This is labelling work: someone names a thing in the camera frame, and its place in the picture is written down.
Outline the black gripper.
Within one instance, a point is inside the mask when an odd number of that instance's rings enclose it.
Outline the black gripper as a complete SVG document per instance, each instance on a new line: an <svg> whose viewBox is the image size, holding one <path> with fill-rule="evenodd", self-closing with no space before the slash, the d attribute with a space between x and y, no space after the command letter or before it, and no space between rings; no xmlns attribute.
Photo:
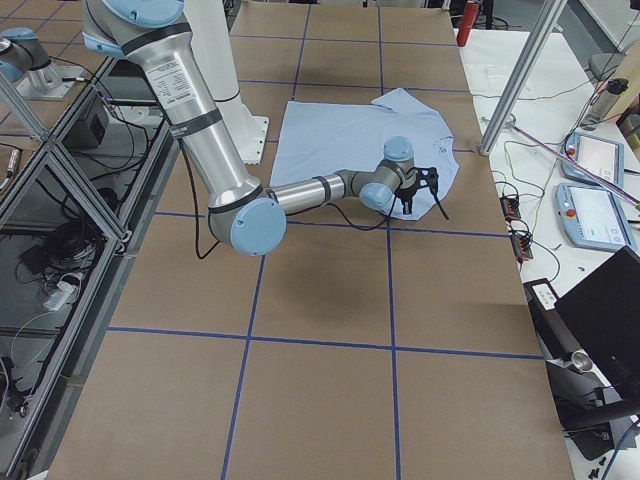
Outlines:
<svg viewBox="0 0 640 480"><path fill-rule="evenodd" d="M412 184L397 190L396 196L402 201L403 214L413 213L413 197L419 189L420 186L418 184Z"/></svg>

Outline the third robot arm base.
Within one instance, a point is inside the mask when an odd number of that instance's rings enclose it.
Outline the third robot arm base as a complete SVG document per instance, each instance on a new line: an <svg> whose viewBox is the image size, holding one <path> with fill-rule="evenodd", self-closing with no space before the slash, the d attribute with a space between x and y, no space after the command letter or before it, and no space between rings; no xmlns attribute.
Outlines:
<svg viewBox="0 0 640 480"><path fill-rule="evenodd" d="M26 99L61 100L85 69L59 65L31 29L17 27L1 32L1 73Z"/></svg>

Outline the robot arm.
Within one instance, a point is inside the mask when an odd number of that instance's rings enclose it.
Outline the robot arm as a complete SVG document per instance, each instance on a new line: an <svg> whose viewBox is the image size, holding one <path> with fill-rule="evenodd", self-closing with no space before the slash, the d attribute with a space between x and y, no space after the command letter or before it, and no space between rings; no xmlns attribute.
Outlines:
<svg viewBox="0 0 640 480"><path fill-rule="evenodd" d="M406 138L388 140L370 172L341 170L264 188L246 169L197 64L183 2L85 1L82 8L86 46L144 72L172 136L207 187L208 225L219 241L245 255L266 255L282 241L287 214L341 198L356 197L384 214L400 201L411 212L420 179Z"/></svg>

